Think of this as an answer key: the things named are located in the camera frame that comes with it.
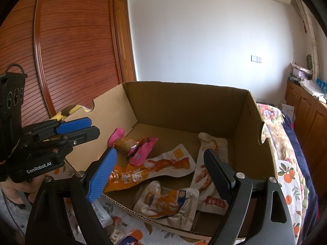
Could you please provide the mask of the person's left hand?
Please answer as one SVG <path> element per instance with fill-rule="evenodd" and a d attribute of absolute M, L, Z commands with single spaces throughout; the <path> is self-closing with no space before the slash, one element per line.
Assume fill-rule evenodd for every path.
<path fill-rule="evenodd" d="M 41 175 L 33 178 L 30 182 L 22 183 L 14 183 L 10 178 L 7 178 L 6 181 L 1 182 L 1 189 L 6 197 L 15 204 L 23 204 L 23 200 L 18 194 L 19 191 L 27 193 L 29 202 L 33 203 L 44 177 L 44 175 Z"/>

